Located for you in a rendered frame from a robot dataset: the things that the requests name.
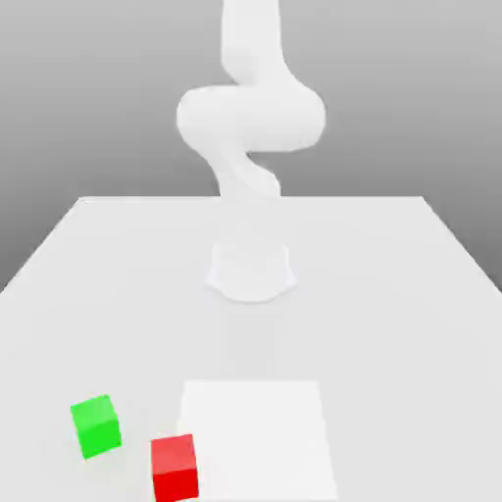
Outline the small red cube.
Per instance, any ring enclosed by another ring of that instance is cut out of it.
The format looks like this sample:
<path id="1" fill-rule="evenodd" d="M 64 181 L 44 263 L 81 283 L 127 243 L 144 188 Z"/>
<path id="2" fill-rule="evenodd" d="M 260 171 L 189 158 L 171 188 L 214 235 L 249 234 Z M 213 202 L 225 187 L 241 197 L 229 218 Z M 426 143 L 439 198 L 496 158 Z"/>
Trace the small red cube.
<path id="1" fill-rule="evenodd" d="M 153 439 L 150 452 L 155 502 L 181 502 L 199 497 L 192 434 Z"/>

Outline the small green cube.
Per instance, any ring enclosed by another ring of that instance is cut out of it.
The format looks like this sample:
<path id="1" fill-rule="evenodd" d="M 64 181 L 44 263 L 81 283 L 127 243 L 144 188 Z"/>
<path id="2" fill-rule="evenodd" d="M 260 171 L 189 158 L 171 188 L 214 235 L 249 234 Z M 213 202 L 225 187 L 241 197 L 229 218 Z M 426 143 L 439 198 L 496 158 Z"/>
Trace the small green cube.
<path id="1" fill-rule="evenodd" d="M 118 415 L 108 394 L 73 404 L 71 414 L 84 460 L 122 446 Z"/>

